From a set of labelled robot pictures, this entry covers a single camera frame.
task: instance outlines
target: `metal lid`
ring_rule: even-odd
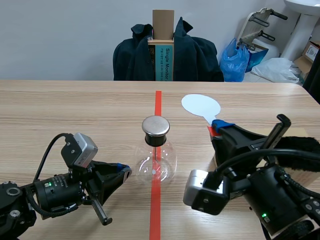
[[[151,137],[162,137],[169,129],[168,120],[162,116],[149,116],[142,122],[142,130]]]

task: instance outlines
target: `glass flask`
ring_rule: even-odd
[[[146,185],[151,185],[153,179],[167,184],[175,176],[177,155],[166,136],[169,129],[168,120],[162,116],[149,116],[142,122],[145,138],[135,150],[135,174]]]

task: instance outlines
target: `clear glass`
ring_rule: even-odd
[[[145,140],[135,150],[135,175],[137,179],[151,185],[152,179],[160,179],[161,185],[169,183],[177,171],[177,154],[167,140],[164,145],[152,147]]]

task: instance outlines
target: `wooden table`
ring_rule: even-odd
[[[134,168],[135,146],[144,138],[141,123],[154,114],[156,90],[162,90],[162,115],[171,124],[168,139],[178,156],[174,181],[161,193],[161,238],[263,240],[258,218],[242,198],[218,216],[183,204],[190,171],[207,170],[214,149],[208,124],[185,111],[181,99],[193,93],[213,97],[221,105],[218,117],[245,129],[271,129],[277,114],[285,114],[292,127],[320,140],[320,107],[294,84],[1,80],[0,182],[31,183],[47,145],[59,133],[84,133],[99,148],[95,160]],[[41,179],[67,172],[63,145],[61,139],[51,150]],[[318,181],[312,189],[320,191]],[[113,218],[108,226],[100,224],[90,206],[81,206],[59,218],[42,221],[38,216],[20,239],[149,239],[150,189],[139,185],[134,174],[103,208]]]

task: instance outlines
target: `white paddle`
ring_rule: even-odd
[[[201,94],[185,95],[181,100],[182,106],[188,112],[204,117],[212,125],[212,121],[220,113],[220,104],[213,98]]]

